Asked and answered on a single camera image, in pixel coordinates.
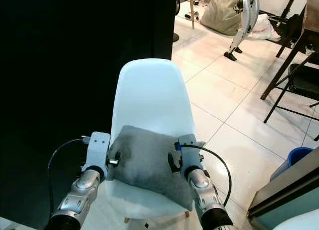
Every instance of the black stand base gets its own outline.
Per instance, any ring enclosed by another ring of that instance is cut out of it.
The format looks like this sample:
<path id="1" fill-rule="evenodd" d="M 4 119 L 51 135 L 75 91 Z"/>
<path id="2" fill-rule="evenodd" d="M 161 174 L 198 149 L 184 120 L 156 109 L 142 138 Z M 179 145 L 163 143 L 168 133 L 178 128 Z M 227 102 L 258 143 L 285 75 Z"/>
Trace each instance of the black stand base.
<path id="1" fill-rule="evenodd" d="M 230 54 L 230 53 L 228 53 L 228 52 L 225 52 L 225 53 L 224 53 L 224 56 L 227 57 L 227 58 L 229 58 L 229 59 L 232 60 L 232 61 L 236 61 L 236 60 L 237 60 L 236 57 L 235 57 L 233 54 Z"/>
<path id="2" fill-rule="evenodd" d="M 240 53 L 240 54 L 243 52 L 239 47 L 237 47 L 237 48 L 235 49 L 235 51 L 236 51 L 237 53 Z"/>
<path id="3" fill-rule="evenodd" d="M 173 42 L 178 41 L 178 40 L 179 40 L 179 36 L 178 36 L 178 34 L 176 34 L 174 32 L 174 34 L 173 34 Z"/>

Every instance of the white wall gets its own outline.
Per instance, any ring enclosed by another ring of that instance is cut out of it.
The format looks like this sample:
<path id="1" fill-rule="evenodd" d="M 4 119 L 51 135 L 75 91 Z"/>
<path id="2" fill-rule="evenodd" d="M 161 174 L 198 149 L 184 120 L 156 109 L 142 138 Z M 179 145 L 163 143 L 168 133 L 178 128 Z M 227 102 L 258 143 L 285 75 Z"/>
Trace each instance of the white wall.
<path id="1" fill-rule="evenodd" d="M 281 15 L 287 6 L 289 0 L 260 0 L 260 9 L 276 15 Z M 294 14 L 300 14 L 303 10 L 307 0 L 295 0 L 290 8 L 287 17 Z"/>

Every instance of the white tile floor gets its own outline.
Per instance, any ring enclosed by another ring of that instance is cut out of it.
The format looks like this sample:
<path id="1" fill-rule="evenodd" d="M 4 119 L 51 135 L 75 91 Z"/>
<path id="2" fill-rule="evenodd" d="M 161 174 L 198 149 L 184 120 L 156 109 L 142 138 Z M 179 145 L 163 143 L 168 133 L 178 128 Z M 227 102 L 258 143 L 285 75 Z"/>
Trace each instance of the white tile floor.
<path id="1" fill-rule="evenodd" d="M 228 164 L 233 190 L 227 210 L 235 226 L 251 230 L 246 220 L 247 209 L 257 190 L 284 161 L 290 150 L 299 146 L 317 147 L 313 138 L 319 134 L 319 122 L 277 109 L 267 124 L 263 123 L 279 90 L 273 90 L 265 101 L 260 96 L 284 59 L 275 58 L 280 46 L 266 40 L 246 40 L 242 54 L 235 53 L 237 62 L 223 56 L 232 38 L 180 17 L 175 18 L 175 32 L 180 36 L 173 44 L 172 61 L 184 78 L 196 125 L 197 138 L 218 153 Z M 305 56 L 298 53 L 294 62 Z M 286 94 L 281 104 L 307 114 L 319 116 L 319 108 L 310 109 L 313 100 Z M 205 155 L 205 165 L 224 198 L 228 188 L 227 174 L 214 157 Z M 193 211 L 190 218 L 183 215 L 156 220 L 131 220 L 127 225 L 112 209 L 97 201 L 82 229 L 149 229 L 199 230 Z"/>

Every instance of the blue bucket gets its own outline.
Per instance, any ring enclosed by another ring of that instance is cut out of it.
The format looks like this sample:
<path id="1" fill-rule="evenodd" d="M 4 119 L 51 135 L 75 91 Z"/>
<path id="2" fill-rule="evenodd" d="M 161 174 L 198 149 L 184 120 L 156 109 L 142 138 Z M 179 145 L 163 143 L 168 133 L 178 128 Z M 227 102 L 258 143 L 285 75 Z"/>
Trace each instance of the blue bucket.
<path id="1" fill-rule="evenodd" d="M 308 153 L 310 153 L 312 150 L 311 148 L 306 147 L 299 147 L 293 149 L 289 154 L 287 160 L 283 162 L 277 168 L 276 171 L 272 174 L 270 177 L 270 181 L 272 181 L 274 178 L 276 178 L 278 175 L 282 174 L 284 171 L 286 171 L 288 168 L 290 168 L 292 165 L 294 165 L 296 162 L 298 162 L 300 159 L 302 159 L 304 156 L 306 156 Z"/>

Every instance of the gray pillow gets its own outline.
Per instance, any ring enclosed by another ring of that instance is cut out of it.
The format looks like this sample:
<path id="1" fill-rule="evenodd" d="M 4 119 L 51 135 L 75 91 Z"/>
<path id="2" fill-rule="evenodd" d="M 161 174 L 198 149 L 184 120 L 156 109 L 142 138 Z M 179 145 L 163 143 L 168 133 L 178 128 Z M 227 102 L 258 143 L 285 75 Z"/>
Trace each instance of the gray pillow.
<path id="1" fill-rule="evenodd" d="M 173 174 L 167 160 L 174 154 L 177 138 L 148 130 L 124 126 L 108 150 L 114 159 L 118 151 L 118 166 L 109 165 L 106 180 L 113 178 L 123 183 L 163 194 L 180 206 L 192 210 L 192 198 L 186 179 Z"/>

